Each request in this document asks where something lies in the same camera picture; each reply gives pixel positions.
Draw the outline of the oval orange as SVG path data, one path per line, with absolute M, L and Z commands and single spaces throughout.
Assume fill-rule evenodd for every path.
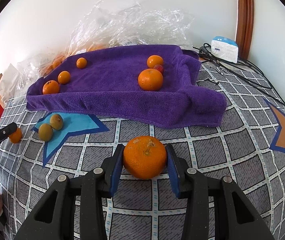
M 165 146 L 155 137 L 140 136 L 131 139 L 123 150 L 125 169 L 138 179 L 152 179 L 165 169 Z

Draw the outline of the green kiwi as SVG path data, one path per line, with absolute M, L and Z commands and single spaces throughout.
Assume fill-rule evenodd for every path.
M 55 130 L 61 130 L 63 128 L 64 121 L 59 114 L 53 114 L 50 118 L 50 126 Z
M 41 124 L 38 129 L 38 136 L 42 141 L 50 141 L 53 136 L 52 127 L 49 124 Z

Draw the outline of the large orange with stem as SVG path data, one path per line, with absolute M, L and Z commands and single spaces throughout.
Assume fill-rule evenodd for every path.
M 42 92 L 43 94 L 56 94 L 59 92 L 60 86 L 59 83 L 55 80 L 50 80 L 47 81 L 44 85 L 43 85 L 43 89 Z

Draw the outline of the small orange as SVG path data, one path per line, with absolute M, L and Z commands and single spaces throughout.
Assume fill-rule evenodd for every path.
M 78 69 L 83 69 L 83 68 L 85 68 L 85 67 L 87 66 L 87 64 L 88 64 L 88 62 L 87 62 L 87 60 L 86 60 L 84 57 L 80 57 L 80 58 L 78 58 L 77 61 L 76 61 L 76 67 L 77 67 Z
M 68 71 L 62 71 L 59 73 L 57 80 L 61 85 L 66 85 L 71 79 L 71 75 Z

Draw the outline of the small red tomato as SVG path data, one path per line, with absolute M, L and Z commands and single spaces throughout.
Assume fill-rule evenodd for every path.
M 161 74 L 163 75 L 164 74 L 164 67 L 160 64 L 156 64 L 153 69 L 156 69 L 158 70 L 159 72 L 161 72 Z

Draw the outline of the small orange front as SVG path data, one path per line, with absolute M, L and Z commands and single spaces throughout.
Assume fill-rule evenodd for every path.
M 87 64 L 88 64 L 88 62 L 87 62 L 87 60 L 86 60 L 84 57 L 80 57 L 80 58 L 78 58 L 77 61 L 76 61 L 76 67 L 77 67 L 78 69 L 83 69 L 83 68 L 85 68 L 85 67 L 87 66 Z

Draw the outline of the white plastic bag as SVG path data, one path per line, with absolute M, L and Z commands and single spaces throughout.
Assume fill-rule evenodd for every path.
M 3 103 L 14 97 L 19 79 L 19 70 L 10 64 L 0 79 L 0 98 Z

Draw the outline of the clear bag left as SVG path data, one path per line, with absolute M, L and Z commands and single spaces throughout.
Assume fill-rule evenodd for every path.
M 45 77 L 65 60 L 64 53 L 40 53 L 21 61 L 17 65 L 20 88 L 33 84 L 40 77 Z

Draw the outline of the grey checked tablecloth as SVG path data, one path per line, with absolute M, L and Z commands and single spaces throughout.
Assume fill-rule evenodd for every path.
M 15 122 L 21 140 L 0 144 L 0 194 L 14 239 L 45 191 L 59 177 L 84 176 L 125 147 L 117 191 L 103 198 L 107 239 L 180 239 L 187 200 L 172 191 L 165 147 L 194 172 L 230 177 L 251 201 L 275 239 L 285 239 L 285 106 L 259 70 L 229 70 L 202 64 L 196 85 L 219 92 L 226 109 L 218 127 L 164 129 L 127 118 L 100 117 L 105 132 L 70 136 L 43 161 L 46 142 L 37 126 L 49 125 L 44 111 L 29 111 L 24 97 L 7 102 L 0 128 Z

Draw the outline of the purple towel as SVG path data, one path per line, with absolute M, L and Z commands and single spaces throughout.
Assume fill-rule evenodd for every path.
M 147 59 L 164 59 L 164 83 L 156 92 L 142 90 L 138 75 Z M 133 45 L 83 54 L 88 64 L 76 67 L 70 56 L 47 77 L 39 78 L 26 94 L 31 111 L 96 114 L 153 124 L 161 128 L 218 127 L 226 109 L 226 97 L 196 85 L 200 62 L 196 52 L 175 45 Z M 60 72 L 71 75 L 56 94 L 43 94 L 43 85 L 58 82 Z

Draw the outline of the blue white box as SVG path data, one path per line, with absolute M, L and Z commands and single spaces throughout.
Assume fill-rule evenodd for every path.
M 226 37 L 216 36 L 211 40 L 211 53 L 228 62 L 237 63 L 238 45 L 234 40 Z

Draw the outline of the clear bag of oranges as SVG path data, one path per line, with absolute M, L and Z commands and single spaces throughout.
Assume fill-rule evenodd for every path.
M 179 9 L 150 9 L 133 0 L 99 0 L 72 31 L 65 54 L 144 44 L 189 49 L 192 22 L 193 16 Z

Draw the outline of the brown wooden door frame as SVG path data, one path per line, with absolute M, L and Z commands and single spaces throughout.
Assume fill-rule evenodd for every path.
M 236 43 L 238 55 L 247 59 L 249 56 L 254 28 L 254 0 L 238 0 Z

